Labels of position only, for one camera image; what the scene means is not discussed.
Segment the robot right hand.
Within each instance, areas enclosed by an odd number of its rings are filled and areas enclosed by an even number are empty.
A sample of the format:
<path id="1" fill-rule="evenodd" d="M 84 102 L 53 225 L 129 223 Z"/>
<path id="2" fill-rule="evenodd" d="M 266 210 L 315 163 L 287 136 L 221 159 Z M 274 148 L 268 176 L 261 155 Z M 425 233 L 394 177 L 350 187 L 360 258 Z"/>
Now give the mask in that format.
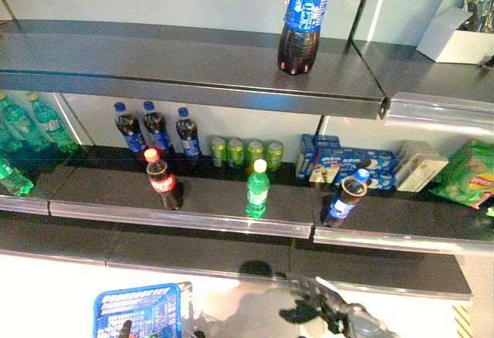
<path id="1" fill-rule="evenodd" d="M 303 324 L 320 317 L 327 323 L 331 333 L 342 333 L 349 337 L 349 304 L 338 292 L 305 276 L 288 275 L 286 281 L 296 306 L 292 309 L 281 309 L 279 316 L 282 319 L 288 323 Z"/>

